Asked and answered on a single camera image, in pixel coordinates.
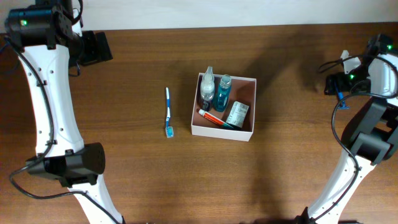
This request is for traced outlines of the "blue disposable razor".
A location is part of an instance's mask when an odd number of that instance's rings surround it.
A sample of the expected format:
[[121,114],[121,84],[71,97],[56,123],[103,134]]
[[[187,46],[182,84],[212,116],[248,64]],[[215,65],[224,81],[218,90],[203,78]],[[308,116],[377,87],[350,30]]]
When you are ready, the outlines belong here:
[[346,102],[342,100],[344,98],[344,95],[340,91],[340,89],[338,88],[338,82],[337,81],[334,82],[334,86],[335,86],[335,93],[336,93],[336,96],[338,98],[338,109],[339,110],[348,110],[348,109],[350,109],[350,107],[346,104]]

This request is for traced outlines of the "blue white toothbrush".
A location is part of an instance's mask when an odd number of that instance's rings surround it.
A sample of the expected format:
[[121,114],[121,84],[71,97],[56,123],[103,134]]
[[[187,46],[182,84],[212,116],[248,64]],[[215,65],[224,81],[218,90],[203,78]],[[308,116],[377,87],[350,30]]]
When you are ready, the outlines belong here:
[[165,97],[166,97],[166,106],[167,106],[166,119],[165,119],[165,133],[167,138],[172,138],[174,136],[174,129],[170,125],[171,109],[170,109],[170,92],[168,87],[165,88]]

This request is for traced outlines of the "clear purple soap pump bottle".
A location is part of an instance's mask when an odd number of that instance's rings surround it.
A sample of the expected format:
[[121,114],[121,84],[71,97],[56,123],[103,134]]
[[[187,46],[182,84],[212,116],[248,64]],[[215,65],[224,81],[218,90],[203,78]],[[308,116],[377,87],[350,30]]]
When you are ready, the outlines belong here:
[[213,74],[213,67],[208,66],[205,74],[202,76],[200,83],[200,108],[205,111],[210,111],[215,95],[215,78]]

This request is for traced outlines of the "green white soap box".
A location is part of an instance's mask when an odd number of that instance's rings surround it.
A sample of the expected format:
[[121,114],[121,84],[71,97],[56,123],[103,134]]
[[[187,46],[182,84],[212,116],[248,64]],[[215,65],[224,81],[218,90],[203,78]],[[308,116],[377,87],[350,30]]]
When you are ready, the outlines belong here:
[[235,101],[229,112],[226,122],[231,126],[241,129],[248,111],[248,105]]

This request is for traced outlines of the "blue mouthwash bottle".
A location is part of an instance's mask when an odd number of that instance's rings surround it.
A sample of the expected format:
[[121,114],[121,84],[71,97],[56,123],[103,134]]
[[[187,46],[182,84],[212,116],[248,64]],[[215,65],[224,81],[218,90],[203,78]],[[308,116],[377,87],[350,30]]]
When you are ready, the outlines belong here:
[[218,112],[223,112],[229,100],[231,92],[232,78],[229,75],[223,75],[218,85],[217,94],[213,100],[213,107]]

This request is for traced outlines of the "white toothpaste tube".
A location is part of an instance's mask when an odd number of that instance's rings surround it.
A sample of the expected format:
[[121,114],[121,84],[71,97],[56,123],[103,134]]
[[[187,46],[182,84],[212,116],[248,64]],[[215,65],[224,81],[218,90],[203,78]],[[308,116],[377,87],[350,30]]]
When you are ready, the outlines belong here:
[[237,128],[233,127],[232,125],[226,123],[225,121],[222,121],[221,119],[217,118],[216,116],[212,115],[211,113],[203,110],[203,109],[199,109],[198,113],[204,117],[205,119],[207,119],[208,121],[211,121],[212,123],[218,125],[219,127],[222,127],[224,129],[229,129],[229,130],[237,130]]

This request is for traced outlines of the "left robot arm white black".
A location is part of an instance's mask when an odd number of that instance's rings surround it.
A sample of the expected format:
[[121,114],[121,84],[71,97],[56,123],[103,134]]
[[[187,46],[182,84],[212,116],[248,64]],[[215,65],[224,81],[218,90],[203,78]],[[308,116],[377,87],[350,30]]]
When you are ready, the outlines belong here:
[[5,20],[5,41],[25,71],[37,131],[35,156],[21,171],[58,181],[90,223],[123,223],[104,181],[104,148],[84,142],[73,110],[69,70],[112,59],[105,34],[83,30],[82,12],[71,1],[36,0]]

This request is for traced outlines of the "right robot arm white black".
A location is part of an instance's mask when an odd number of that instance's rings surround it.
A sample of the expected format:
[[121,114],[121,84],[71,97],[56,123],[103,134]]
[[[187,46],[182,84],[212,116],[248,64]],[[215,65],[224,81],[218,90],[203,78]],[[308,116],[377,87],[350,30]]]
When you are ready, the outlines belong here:
[[343,133],[334,137],[342,148],[336,169],[320,196],[295,223],[339,223],[340,216],[363,179],[397,152],[397,48],[385,34],[372,37],[362,54],[344,50],[338,60],[318,68],[323,73],[341,65],[342,72],[327,76],[324,94],[336,95],[331,115],[347,107],[346,100],[366,96],[368,101],[353,116]]

